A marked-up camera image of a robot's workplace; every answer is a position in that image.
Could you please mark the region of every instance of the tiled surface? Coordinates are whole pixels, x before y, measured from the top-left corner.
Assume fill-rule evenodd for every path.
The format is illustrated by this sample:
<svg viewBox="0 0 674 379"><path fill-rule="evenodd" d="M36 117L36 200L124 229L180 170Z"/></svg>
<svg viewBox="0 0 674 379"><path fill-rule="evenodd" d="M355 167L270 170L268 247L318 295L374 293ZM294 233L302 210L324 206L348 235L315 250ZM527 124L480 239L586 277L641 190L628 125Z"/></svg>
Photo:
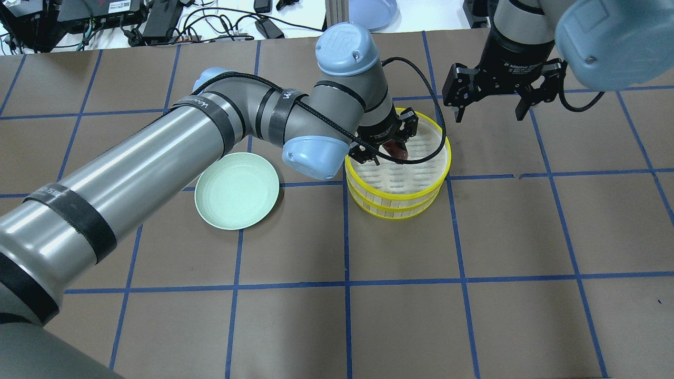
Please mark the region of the tiled surface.
<svg viewBox="0 0 674 379"><path fill-rule="evenodd" d="M486 32L375 40L439 90L452 63L477 63ZM311 92L314 44L0 59L0 213L145 126L205 68ZM437 117L412 70L385 72L397 107ZM555 102L517 122L515 96L471 105L461 124L443 109L450 181L407 221L365 214L343 173L313 181L256 140L282 182L267 218L214 229L193 182L78 279L47 328L128 378L667 378L672 77L581 114ZM592 97L567 88L574 104Z"/></svg>

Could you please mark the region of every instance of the black band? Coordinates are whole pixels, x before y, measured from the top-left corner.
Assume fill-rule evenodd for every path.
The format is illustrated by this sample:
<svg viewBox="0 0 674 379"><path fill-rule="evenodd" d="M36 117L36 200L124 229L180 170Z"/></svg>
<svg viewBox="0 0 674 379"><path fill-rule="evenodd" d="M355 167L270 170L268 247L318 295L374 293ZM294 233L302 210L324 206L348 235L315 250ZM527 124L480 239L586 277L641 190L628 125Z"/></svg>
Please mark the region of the black band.
<svg viewBox="0 0 674 379"><path fill-rule="evenodd" d="M205 91L203 93L204 94L214 94L217 97L221 98L222 100L225 100L229 105L232 106L232 109L234 109L234 112L237 113L237 115L239 116L239 121L241 122L241 137L242 138L245 137L246 136L246 121L243 118L243 113L237 107L237 105L232 101L232 99L230 99L229 97L219 93L218 91Z"/></svg>
<svg viewBox="0 0 674 379"><path fill-rule="evenodd" d="M259 102L259 105L257 106L257 115L255 115L255 133L257 134L257 137L261 140L264 141L264 138L262 138L262 113L264 113L264 107L267 106L267 102L269 101L269 98L272 97L272 94L276 92L275 89L270 88L267 93L264 94L262 97L262 101Z"/></svg>
<svg viewBox="0 0 674 379"><path fill-rule="evenodd" d="M543 13L543 10L541 8L532 7L531 5L527 5L519 0L510 0L510 3L523 11L533 14L545 15L545 13Z"/></svg>
<svg viewBox="0 0 674 379"><path fill-rule="evenodd" d="M229 121L229 115L227 115L227 112L225 112L224 109L220 107L220 105L209 98L189 95L178 100L178 102L175 103L171 109L173 110L182 106L199 109L201 112L204 112L204 114L208 116L211 121L213 121L220 132L220 137L222 137L223 148L222 155L220 156L221 158L227 154L227 152L232 150L232 148L234 148L234 145L237 142L236 136L234 135L234 127Z"/></svg>
<svg viewBox="0 0 674 379"><path fill-rule="evenodd" d="M56 212L89 242L96 254L96 263L117 247L117 237L105 218L72 189L50 183L24 199L35 200Z"/></svg>
<svg viewBox="0 0 674 379"><path fill-rule="evenodd" d="M281 97L278 99L272 118L269 120L269 142L277 146L283 146L286 143L286 124L290 111L292 111L295 101L307 96L307 94L289 88L281 92Z"/></svg>
<svg viewBox="0 0 674 379"><path fill-rule="evenodd" d="M366 113L372 112L372 111L374 111L375 109L379 108L379 106L382 105L382 104L384 103L384 100L386 100L386 97L387 97L387 96L388 96L388 87L386 87L386 92L385 92L384 95L381 97L381 100L379 100L379 102L378 102L377 104L375 104L374 107L371 107L371 108L369 108L369 109L365 109L365 112L366 112Z"/></svg>
<svg viewBox="0 0 674 379"><path fill-rule="evenodd" d="M0 283L23 301L42 324L46 324L59 313L59 306L44 288L2 252L0 272Z"/></svg>
<svg viewBox="0 0 674 379"><path fill-rule="evenodd" d="M316 83L314 88L318 86L326 86L326 87L333 87L336 88L345 94L353 97L358 103L361 104L363 107L363 110L365 110L365 100L361 97L361 95L357 94L356 91L352 90L351 88L345 86L344 84L339 84L338 82L333 82L331 80L321 80L320 82Z"/></svg>
<svg viewBox="0 0 674 379"><path fill-rule="evenodd" d="M12 313L0 313L0 325L2 324L13 324L15 322L26 322L30 324L25 317L19 316Z"/></svg>

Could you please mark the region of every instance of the yellow basket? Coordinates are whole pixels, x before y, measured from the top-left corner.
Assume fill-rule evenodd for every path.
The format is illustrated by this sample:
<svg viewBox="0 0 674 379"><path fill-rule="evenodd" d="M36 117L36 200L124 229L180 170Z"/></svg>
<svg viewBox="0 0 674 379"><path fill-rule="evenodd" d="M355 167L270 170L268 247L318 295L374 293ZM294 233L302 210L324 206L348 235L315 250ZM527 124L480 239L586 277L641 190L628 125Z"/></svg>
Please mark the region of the yellow basket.
<svg viewBox="0 0 674 379"><path fill-rule="evenodd" d="M397 112L401 112L404 109L396 108L396 110ZM432 142L432 144L434 144L432 150L435 150L439 144L439 137L441 135L438 131L441 133L442 129L440 129L440 126L438 126L434 120L428 118L428 116L419 112L417 112L417 115L419 116L417 136L421 136L424 133L427 134L426 138L436 136ZM407 143L408 149L410 150L409 159L422 157L414 156L414 144L418 141L418 139L415 138L417 137L412 138ZM422 213L430 207L437 197L440 186L450 170L450 164L452 163L452 149L450 148L450 141L447 138L445 138L444 148L446 154L441 152L429 162L419 165L405 165L405 167L412 168L405 168L406 175L403 175L403 178L395 179L392 176L387 176L386 171L388 170L390 175L402 175L401 173L394 173L395 170L403 170L399 165L380 160L380 166L375 166L375 163L373 162L365 163L365 165L370 165L370 167L365 168L365 170L361 169L364 165L358 165L358 163L356 163L356 165L358 165L356 167L359 168L359 170L356 170L351 159L347 157L344 163L346 166L346 181L353 200L355 200L356 204L358 204L365 212L389 220L402 220ZM393 182L402 183L402 185L399 186L403 187L400 190L402 193L392 193L393 191L387 192L381 188L382 185L380 185L380 188L376 188L375 185L377 184L375 184L375 182L381 182L384 179L387 180L387 184L389 185ZM410 191L409 185L414 181L419 181L418 183L413 184L414 187L419 189Z"/></svg>

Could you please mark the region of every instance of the black connector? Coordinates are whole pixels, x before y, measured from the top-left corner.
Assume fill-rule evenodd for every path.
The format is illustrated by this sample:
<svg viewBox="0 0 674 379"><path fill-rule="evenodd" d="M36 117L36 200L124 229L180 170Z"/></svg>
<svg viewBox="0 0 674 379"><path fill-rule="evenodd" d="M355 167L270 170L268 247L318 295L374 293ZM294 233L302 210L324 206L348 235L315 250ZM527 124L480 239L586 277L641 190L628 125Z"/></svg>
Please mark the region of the black connector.
<svg viewBox="0 0 674 379"><path fill-rule="evenodd" d="M256 13L269 13L272 11L272 0L255 0L253 8Z"/></svg>
<svg viewBox="0 0 674 379"><path fill-rule="evenodd" d="M266 18L260 18L255 21L255 27L257 31L260 32L264 38L267 39L277 39L277 38L286 38L281 29L279 29L274 23Z"/></svg>

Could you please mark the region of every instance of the light green plate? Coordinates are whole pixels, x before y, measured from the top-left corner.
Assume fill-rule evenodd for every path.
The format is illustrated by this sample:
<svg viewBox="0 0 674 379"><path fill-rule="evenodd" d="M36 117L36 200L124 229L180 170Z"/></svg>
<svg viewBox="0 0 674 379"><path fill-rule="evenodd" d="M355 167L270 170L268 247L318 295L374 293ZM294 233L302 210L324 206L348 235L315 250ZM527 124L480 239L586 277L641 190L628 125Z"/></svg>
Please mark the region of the light green plate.
<svg viewBox="0 0 674 379"><path fill-rule="evenodd" d="M216 228L236 230L262 220L278 197L273 166L249 152L228 154L199 177L194 203L199 215Z"/></svg>

